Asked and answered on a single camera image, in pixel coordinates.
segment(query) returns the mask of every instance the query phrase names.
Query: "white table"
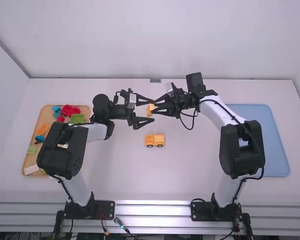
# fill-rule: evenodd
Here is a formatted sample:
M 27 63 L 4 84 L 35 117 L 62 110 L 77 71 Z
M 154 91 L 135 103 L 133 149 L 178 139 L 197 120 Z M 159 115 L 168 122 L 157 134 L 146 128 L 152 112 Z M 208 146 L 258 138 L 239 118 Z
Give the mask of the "white table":
M 41 107 L 88 105 L 96 94 L 112 99 L 132 88 L 145 97 L 165 93 L 163 83 L 187 89 L 184 79 L 31 79 L 0 156 L 0 231 L 51 232 L 66 194 L 55 180 L 24 177 L 21 167 Z M 290 165 L 288 177 L 249 181 L 240 202 L 251 215 L 255 235 L 300 235 L 300 99 L 291 80 L 205 79 L 225 103 L 267 104 Z M 146 106 L 136 109 L 145 115 Z M 223 174 L 218 130 L 203 115 L 193 131 L 179 120 L 155 116 L 155 122 L 132 130 L 115 121 L 113 136 L 86 147 L 82 173 L 96 199 L 115 200 L 116 214 L 132 233 L 227 234 L 229 222 L 192 222 L 187 206 L 193 198 L 210 200 Z M 166 146 L 144 147 L 148 133 L 164 133 Z M 112 233 L 123 232 L 106 222 Z M 68 231 L 70 221 L 64 221 Z M 74 232 L 102 232 L 100 221 L 75 220 Z

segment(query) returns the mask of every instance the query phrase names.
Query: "red lego brick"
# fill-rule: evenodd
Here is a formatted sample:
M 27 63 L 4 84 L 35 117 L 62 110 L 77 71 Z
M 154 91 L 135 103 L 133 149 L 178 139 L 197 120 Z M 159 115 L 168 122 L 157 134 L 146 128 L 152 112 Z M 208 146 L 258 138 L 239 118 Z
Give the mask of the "red lego brick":
M 61 115 L 59 115 L 58 118 L 56 119 L 57 122 L 64 122 L 65 120 L 66 119 Z

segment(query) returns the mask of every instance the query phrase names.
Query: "wire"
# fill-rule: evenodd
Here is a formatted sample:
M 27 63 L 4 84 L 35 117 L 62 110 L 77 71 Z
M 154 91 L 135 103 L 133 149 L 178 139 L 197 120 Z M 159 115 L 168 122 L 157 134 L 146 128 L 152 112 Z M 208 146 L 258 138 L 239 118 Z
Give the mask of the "wire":
M 69 233 L 72 232 L 72 229 L 73 229 L 73 228 L 74 228 L 74 219 L 72 218 L 72 219 L 71 219 L 71 228 L 70 228 Z
M 60 178 L 60 177 L 57 177 L 55 175 L 51 176 L 53 177 L 54 179 L 57 179 L 58 180 L 58 183 L 60 183 L 65 191 L 65 193 L 68 195 L 68 198 L 70 199 L 70 201 L 73 203 L 74 202 L 74 198 L 70 195 L 70 192 L 68 191 L 68 189 L 66 188 L 66 185 L 64 183 L 64 181 Z
M 182 121 L 182 118 L 181 118 L 181 115 L 180 115 L 180 121 L 181 121 L 181 123 L 182 123 L 182 125 L 187 129 L 187 130 L 189 130 L 189 131 L 191 131 L 192 129 L 194 129 L 194 126 L 195 126 L 195 117 L 197 117 L 198 116 L 198 114 L 196 115 L 196 109 L 193 111 L 193 115 L 191 116 L 191 115 L 188 115 L 188 114 L 185 114 L 185 113 L 183 113 L 182 111 L 180 111 L 180 113 L 182 114 L 182 115 L 185 115 L 185 116 L 188 116 L 188 117 L 192 117 L 192 125 L 191 125 L 191 127 L 187 127 L 186 125 L 185 125 L 185 123 L 184 123 L 184 121 Z
M 236 219 L 234 219 L 233 220 L 233 226 L 232 226 L 232 229 L 231 229 L 231 232 L 228 234 L 228 235 L 226 235 L 225 237 L 223 237 L 223 238 L 221 238 L 221 239 L 219 239 L 219 240 L 225 240 L 227 237 L 229 237 L 229 236 L 231 236 L 231 234 L 235 231 L 235 228 L 236 228 Z
M 191 206 L 192 206 L 192 204 L 193 204 L 194 201 L 201 201 L 201 202 L 204 202 L 205 207 L 206 207 L 206 208 L 209 208 L 209 207 L 207 206 L 207 202 L 206 202 L 205 200 L 203 200 L 202 198 L 194 198 L 194 199 L 192 199 L 191 202 L 190 202 L 190 205 L 191 205 Z M 193 207 L 193 210 L 194 210 L 196 213 L 204 214 L 203 211 L 199 211 L 199 210 L 195 209 L 194 207 Z
M 102 217 L 104 217 L 106 220 L 113 220 L 113 218 L 111 217 L 107 217 L 105 215 L 103 215 L 101 212 L 98 212 Z
M 133 236 L 133 235 L 131 234 L 131 232 L 130 232 L 128 229 L 126 229 L 125 232 L 126 232 L 127 234 L 129 234 L 131 237 L 133 237 L 135 240 L 138 240 L 138 237 Z

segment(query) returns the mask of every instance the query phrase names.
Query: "black cable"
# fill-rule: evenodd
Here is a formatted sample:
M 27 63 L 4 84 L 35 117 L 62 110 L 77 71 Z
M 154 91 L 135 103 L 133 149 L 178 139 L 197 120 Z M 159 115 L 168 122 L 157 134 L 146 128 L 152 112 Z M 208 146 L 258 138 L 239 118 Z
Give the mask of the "black cable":
M 125 231 L 127 234 L 129 234 L 131 237 L 133 237 L 134 240 L 138 240 L 138 238 L 137 238 L 136 236 L 134 236 L 134 235 L 131 234 L 131 232 L 129 231 L 128 228 L 124 229 L 124 231 Z
M 74 198 L 70 195 L 70 192 L 68 191 L 68 189 L 66 188 L 66 185 L 64 183 L 64 181 L 60 178 L 60 177 L 57 177 L 57 176 L 51 176 L 53 177 L 54 179 L 57 179 L 58 180 L 58 183 L 60 183 L 65 191 L 65 193 L 68 195 L 68 198 L 70 199 L 70 201 L 73 203 L 74 202 Z
M 192 129 L 194 129 L 194 126 L 195 126 L 195 117 L 196 116 L 198 116 L 198 115 L 196 115 L 196 109 L 193 111 L 193 115 L 191 116 L 191 115 L 188 115 L 188 114 L 185 114 L 185 113 L 183 113 L 182 111 L 180 111 L 180 113 L 182 114 L 182 115 L 185 115 L 185 116 L 188 116 L 188 117 L 192 117 L 192 125 L 191 125 L 191 127 L 187 127 L 186 125 L 185 125 L 185 123 L 184 123 L 184 121 L 182 121 L 182 118 L 181 118 L 181 115 L 180 115 L 180 121 L 181 121 L 181 123 L 182 123 L 182 125 L 187 129 L 187 130 L 189 130 L 189 131 L 191 131 Z
M 129 232 L 127 232 L 131 237 L 133 237 L 135 240 L 138 240 L 138 238 L 137 237 L 135 237 L 135 236 L 133 236 L 131 233 L 130 233 L 130 231 Z
M 73 229 L 73 228 L 74 228 L 74 219 L 72 218 L 72 219 L 71 219 L 71 228 L 70 228 L 69 233 L 72 232 L 72 229 Z
M 231 229 L 231 232 L 229 234 L 227 234 L 226 236 L 224 236 L 223 238 L 219 239 L 219 240 L 225 240 L 227 237 L 231 236 L 231 234 L 235 231 L 236 228 L 236 219 L 233 220 L 233 226 Z

